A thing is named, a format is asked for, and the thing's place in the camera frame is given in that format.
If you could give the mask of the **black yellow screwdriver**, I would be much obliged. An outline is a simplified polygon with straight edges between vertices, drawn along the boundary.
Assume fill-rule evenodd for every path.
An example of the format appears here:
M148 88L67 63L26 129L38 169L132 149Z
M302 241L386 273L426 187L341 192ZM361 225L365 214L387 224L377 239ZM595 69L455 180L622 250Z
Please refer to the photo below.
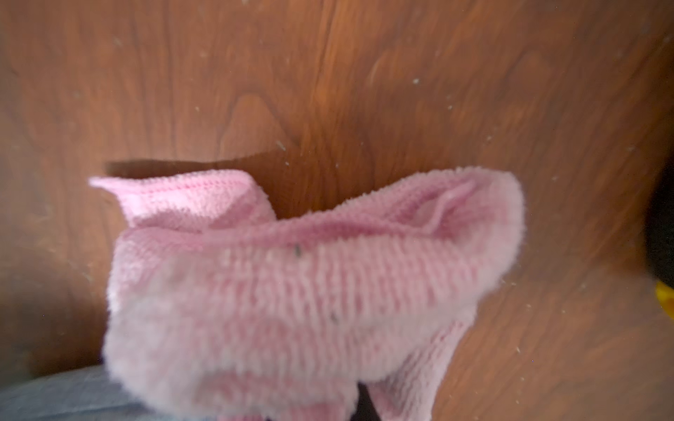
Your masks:
M673 319L673 156L650 198L644 233L649 272L656 278L656 299Z

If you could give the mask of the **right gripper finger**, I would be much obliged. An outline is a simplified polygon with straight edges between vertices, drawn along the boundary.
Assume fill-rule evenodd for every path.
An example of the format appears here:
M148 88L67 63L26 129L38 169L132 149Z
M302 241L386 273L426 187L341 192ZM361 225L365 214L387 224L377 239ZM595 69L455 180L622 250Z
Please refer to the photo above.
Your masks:
M377 413L374 403L371 400L370 393L367 387L360 383L358 384L358 401L356 411L351 416L351 421L381 421L381 417Z

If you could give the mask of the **pink microfibre cloth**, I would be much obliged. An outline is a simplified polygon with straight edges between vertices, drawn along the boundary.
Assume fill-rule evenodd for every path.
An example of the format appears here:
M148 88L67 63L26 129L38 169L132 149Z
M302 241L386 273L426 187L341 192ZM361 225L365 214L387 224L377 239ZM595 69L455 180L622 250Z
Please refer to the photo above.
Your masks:
M514 263L524 196L484 168L411 175L279 219L255 180L212 170L93 178L119 201L104 357L177 417L428 420L480 300Z

